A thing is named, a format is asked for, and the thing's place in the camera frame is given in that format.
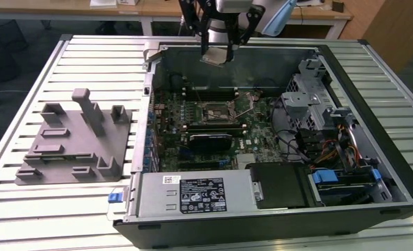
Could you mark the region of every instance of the aluminum extrusion table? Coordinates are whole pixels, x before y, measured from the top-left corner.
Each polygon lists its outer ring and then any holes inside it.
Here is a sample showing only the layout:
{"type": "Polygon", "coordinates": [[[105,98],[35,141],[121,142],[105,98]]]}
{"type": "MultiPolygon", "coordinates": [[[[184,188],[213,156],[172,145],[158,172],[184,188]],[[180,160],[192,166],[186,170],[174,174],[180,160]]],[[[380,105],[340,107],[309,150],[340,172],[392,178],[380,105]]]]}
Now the aluminum extrusion table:
{"type": "MultiPolygon", "coordinates": [[[[137,122],[133,121],[125,177],[120,182],[18,186],[15,174],[34,141],[46,102],[79,109],[75,88],[90,88],[103,107],[125,105],[134,118],[142,107],[146,81],[144,49],[148,41],[192,42],[176,37],[63,36],[0,141],[0,250],[137,250],[113,228],[125,205],[107,195],[129,185],[137,122]]],[[[250,43],[323,44],[323,40],[252,39],[250,43]]],[[[369,45],[325,40],[363,97],[413,168],[413,94],[369,45]]],[[[345,104],[343,94],[336,94],[345,104]]],[[[280,241],[185,247],[177,250],[413,250],[413,217],[385,222],[359,234],[280,241]]]]}

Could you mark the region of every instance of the barcode label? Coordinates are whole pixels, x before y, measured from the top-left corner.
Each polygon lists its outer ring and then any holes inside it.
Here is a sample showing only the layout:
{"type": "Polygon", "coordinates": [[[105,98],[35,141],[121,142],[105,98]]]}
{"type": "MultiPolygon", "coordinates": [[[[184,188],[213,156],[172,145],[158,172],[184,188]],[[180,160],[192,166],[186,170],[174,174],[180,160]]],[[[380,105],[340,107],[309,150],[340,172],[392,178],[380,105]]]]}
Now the barcode label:
{"type": "Polygon", "coordinates": [[[181,176],[164,176],[164,184],[180,184],[181,176]]]}

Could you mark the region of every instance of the blue latch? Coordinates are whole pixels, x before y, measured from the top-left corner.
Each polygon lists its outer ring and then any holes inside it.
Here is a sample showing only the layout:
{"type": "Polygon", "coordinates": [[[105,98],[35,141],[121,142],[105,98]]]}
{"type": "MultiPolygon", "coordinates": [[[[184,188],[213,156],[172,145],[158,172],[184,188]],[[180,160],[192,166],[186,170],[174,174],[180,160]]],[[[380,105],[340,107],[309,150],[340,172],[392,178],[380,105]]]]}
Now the blue latch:
{"type": "Polygon", "coordinates": [[[319,170],[313,173],[312,177],[316,184],[321,182],[339,182],[337,174],[333,170],[319,170]]]}
{"type": "Polygon", "coordinates": [[[113,192],[109,195],[109,203],[122,203],[122,192],[113,192]]]}
{"type": "Polygon", "coordinates": [[[375,175],[376,181],[380,181],[380,180],[381,180],[380,171],[379,171],[377,169],[373,169],[373,170],[372,170],[372,173],[373,173],[373,175],[375,175]]]}

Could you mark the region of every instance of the metal bracket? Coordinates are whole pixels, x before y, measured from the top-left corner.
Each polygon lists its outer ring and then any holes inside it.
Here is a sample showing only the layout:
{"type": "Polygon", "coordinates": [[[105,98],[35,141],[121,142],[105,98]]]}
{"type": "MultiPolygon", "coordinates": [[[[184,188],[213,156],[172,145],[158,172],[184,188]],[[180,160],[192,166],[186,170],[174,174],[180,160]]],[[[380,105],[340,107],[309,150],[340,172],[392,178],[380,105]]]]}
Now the metal bracket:
{"type": "Polygon", "coordinates": [[[261,183],[253,182],[253,193],[254,193],[254,199],[256,201],[264,200],[264,194],[261,189],[261,183]]]}
{"type": "Polygon", "coordinates": [[[160,42],[146,42],[145,43],[145,50],[144,50],[144,70],[150,70],[150,63],[162,58],[161,49],[160,49],[160,42]]]}
{"type": "Polygon", "coordinates": [[[327,67],[320,59],[308,59],[300,63],[301,75],[307,78],[323,78],[327,74],[327,67]]]}
{"type": "Polygon", "coordinates": [[[335,127],[336,123],[343,123],[353,111],[349,108],[328,108],[324,112],[325,126],[335,127]]]}

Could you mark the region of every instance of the warning label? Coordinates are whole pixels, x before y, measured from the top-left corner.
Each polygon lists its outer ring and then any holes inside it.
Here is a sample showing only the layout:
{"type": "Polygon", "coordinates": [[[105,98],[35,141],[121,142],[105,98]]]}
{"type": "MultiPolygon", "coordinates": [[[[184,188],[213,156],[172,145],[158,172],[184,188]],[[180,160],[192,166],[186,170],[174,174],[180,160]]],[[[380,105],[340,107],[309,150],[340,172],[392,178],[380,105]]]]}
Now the warning label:
{"type": "Polygon", "coordinates": [[[224,178],[180,181],[180,211],[213,213],[226,211],[224,178]]]}

